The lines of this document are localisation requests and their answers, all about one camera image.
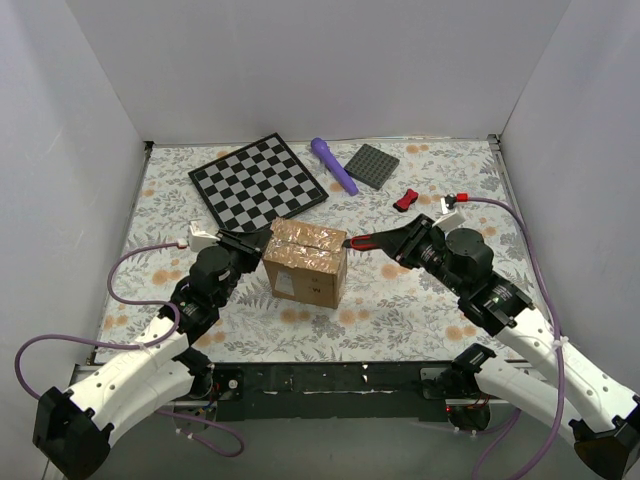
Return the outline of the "red black knife cap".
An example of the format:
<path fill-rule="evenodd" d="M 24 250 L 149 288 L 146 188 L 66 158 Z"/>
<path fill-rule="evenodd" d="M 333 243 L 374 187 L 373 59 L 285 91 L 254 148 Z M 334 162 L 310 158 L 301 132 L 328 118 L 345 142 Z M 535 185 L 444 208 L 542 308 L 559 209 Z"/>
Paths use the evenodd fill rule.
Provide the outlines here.
<path fill-rule="evenodd" d="M 419 193 L 413 189 L 407 189 L 404 195 L 393 204 L 393 208 L 398 212 L 406 212 L 418 200 Z"/>

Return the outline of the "brown taped cardboard box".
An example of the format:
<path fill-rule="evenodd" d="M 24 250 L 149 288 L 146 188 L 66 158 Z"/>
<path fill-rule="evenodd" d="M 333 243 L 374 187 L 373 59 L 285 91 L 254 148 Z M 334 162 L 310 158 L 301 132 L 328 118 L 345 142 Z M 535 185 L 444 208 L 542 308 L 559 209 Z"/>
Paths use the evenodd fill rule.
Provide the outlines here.
<path fill-rule="evenodd" d="M 347 233 L 277 218 L 262 256 L 272 294 L 302 304 L 336 309 L 344 295 Z"/>

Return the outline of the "red black utility knife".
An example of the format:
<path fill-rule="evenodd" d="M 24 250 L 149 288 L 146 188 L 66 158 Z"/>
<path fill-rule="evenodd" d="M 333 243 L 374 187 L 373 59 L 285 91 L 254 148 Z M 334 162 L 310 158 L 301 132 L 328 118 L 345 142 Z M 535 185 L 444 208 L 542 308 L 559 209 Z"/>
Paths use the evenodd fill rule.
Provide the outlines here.
<path fill-rule="evenodd" d="M 342 246 L 356 251 L 371 251 L 382 249 L 380 240 L 376 234 L 361 235 L 345 239 Z"/>

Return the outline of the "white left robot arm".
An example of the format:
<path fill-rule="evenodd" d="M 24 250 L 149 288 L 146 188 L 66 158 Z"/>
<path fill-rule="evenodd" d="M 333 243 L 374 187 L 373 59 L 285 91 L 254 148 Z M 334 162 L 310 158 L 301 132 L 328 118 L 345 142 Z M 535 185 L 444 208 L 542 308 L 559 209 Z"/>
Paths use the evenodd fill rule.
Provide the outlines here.
<path fill-rule="evenodd" d="M 256 270 L 271 235 L 219 231 L 126 350 L 92 376 L 40 396 L 33 443 L 66 478 L 93 475 L 115 443 L 165 403 L 212 391 L 211 362 L 193 345 L 219 320 L 242 275 Z"/>

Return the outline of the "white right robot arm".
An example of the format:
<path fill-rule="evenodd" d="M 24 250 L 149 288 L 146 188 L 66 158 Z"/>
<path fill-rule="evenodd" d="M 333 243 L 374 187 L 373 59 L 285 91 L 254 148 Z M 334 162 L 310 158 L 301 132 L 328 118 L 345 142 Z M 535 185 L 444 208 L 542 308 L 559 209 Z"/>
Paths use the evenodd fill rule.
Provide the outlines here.
<path fill-rule="evenodd" d="M 493 269 L 493 250 L 468 228 L 444 233 L 429 218 L 352 239 L 399 265 L 422 268 L 454 293 L 464 316 L 525 358 L 544 379 L 527 376 L 474 344 L 439 377 L 434 390 L 464 397 L 484 391 L 557 426 L 582 462 L 604 479 L 622 479 L 639 459 L 639 396 L 557 338 L 532 300 Z"/>

